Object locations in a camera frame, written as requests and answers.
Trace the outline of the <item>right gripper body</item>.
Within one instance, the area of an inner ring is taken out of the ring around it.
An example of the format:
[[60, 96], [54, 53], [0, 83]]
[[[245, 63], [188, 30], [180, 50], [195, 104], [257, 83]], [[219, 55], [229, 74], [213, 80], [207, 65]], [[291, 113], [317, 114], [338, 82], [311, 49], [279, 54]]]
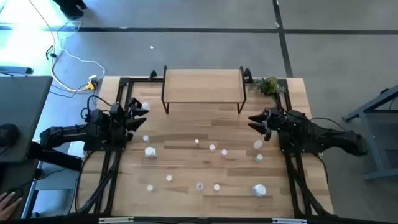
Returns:
[[264, 110], [266, 114], [266, 120], [264, 121], [264, 127], [266, 133], [264, 134], [264, 140], [269, 141], [272, 136], [272, 130], [277, 130], [279, 128], [279, 123], [282, 119], [282, 113], [277, 107], [268, 108]]

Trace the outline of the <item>grey desk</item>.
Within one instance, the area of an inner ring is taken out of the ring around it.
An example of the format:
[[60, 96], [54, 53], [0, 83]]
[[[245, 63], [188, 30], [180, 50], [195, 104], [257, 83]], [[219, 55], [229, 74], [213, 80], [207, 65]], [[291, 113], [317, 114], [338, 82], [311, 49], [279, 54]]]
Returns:
[[[0, 163], [27, 157], [52, 81], [50, 76], [0, 77]], [[5, 124], [17, 129], [14, 142], [5, 142]]]

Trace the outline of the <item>black flat panel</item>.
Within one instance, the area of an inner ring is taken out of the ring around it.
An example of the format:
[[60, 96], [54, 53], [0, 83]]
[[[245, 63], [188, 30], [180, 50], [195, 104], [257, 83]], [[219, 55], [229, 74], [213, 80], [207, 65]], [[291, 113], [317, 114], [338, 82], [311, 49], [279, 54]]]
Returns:
[[33, 69], [30, 67], [0, 66], [0, 73], [30, 75], [33, 73]]

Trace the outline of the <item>person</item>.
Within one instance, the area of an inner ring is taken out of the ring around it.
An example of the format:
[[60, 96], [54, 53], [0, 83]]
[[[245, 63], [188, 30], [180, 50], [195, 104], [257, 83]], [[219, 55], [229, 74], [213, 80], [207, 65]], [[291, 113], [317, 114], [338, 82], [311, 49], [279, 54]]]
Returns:
[[87, 9], [87, 5], [83, 0], [53, 0], [63, 12], [63, 14], [71, 20], [79, 19], [84, 15], [83, 10]]

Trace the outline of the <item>black desk foot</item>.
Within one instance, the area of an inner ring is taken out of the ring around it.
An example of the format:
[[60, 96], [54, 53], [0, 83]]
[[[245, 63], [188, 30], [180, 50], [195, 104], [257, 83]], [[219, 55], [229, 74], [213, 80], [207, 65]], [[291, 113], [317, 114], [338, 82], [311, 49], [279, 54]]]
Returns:
[[57, 165], [66, 169], [80, 171], [83, 160], [79, 157], [64, 154], [56, 150], [42, 151], [31, 149], [27, 155], [29, 159], [37, 159], [42, 162]]

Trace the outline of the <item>wooden shelf black metal legs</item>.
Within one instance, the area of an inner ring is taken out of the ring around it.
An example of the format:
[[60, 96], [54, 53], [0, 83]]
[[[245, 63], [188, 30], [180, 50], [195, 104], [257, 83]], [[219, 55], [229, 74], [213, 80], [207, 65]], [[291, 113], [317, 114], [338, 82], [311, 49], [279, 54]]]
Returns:
[[234, 103], [240, 114], [247, 100], [245, 69], [169, 69], [164, 67], [161, 101], [171, 103]]

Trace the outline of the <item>silver bracket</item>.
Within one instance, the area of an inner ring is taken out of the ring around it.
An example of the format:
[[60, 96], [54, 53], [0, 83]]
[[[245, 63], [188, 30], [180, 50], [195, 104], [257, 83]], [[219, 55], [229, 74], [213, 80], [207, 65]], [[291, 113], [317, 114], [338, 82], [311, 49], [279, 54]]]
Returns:
[[308, 224], [306, 219], [273, 218], [272, 224]]
[[134, 217], [103, 217], [98, 220], [98, 224], [127, 224], [133, 221]]

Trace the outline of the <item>person's hand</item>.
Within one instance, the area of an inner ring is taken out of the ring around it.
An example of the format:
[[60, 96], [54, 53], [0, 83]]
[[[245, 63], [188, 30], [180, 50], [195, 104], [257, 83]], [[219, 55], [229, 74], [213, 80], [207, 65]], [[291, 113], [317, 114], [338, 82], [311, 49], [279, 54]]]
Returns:
[[10, 218], [14, 210], [19, 206], [22, 198], [12, 200], [15, 192], [3, 193], [0, 195], [0, 221], [4, 221]]

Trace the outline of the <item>grey metal table frame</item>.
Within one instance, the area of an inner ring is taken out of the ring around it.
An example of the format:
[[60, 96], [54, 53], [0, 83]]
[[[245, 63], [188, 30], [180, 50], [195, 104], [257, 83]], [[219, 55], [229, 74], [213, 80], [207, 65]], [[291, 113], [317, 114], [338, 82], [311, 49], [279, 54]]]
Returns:
[[376, 165], [376, 171], [366, 174], [365, 179], [398, 177], [398, 109], [380, 108], [394, 100], [398, 101], [398, 85], [342, 117], [346, 123], [358, 118], [363, 125], [368, 152]]

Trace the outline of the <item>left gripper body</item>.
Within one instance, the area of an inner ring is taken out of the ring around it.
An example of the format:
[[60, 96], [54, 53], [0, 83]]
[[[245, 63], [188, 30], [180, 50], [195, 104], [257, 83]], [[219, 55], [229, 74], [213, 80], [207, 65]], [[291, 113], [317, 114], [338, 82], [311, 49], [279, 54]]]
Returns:
[[132, 105], [135, 105], [139, 108], [142, 108], [142, 104], [139, 100], [137, 100], [135, 97], [132, 97], [128, 103], [127, 103], [127, 109], [124, 109], [119, 102], [116, 103], [117, 106], [117, 113], [116, 113], [116, 118], [115, 120], [126, 130], [126, 121], [128, 119], [137, 119], [137, 118], [141, 118], [141, 116], [135, 116], [132, 117], [129, 113], [130, 107]]

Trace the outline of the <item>small green potted plant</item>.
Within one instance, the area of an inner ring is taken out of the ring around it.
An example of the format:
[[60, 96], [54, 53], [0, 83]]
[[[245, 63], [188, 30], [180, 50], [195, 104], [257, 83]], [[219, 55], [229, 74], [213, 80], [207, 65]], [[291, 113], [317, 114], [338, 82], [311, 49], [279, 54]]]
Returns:
[[266, 96], [278, 95], [287, 89], [279, 83], [279, 79], [276, 77], [254, 79], [252, 85]]

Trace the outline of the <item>black computer mouse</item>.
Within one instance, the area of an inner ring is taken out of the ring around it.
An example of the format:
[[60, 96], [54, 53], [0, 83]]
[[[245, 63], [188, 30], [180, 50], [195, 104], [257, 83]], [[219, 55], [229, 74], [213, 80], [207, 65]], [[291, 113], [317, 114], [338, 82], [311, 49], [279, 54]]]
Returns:
[[13, 196], [11, 197], [9, 203], [13, 203], [15, 202], [17, 199], [21, 198], [24, 196], [24, 190], [20, 187], [14, 187], [14, 188], [10, 188], [7, 192], [6, 192], [6, 197], [8, 195], [10, 195], [11, 193], [14, 193]]

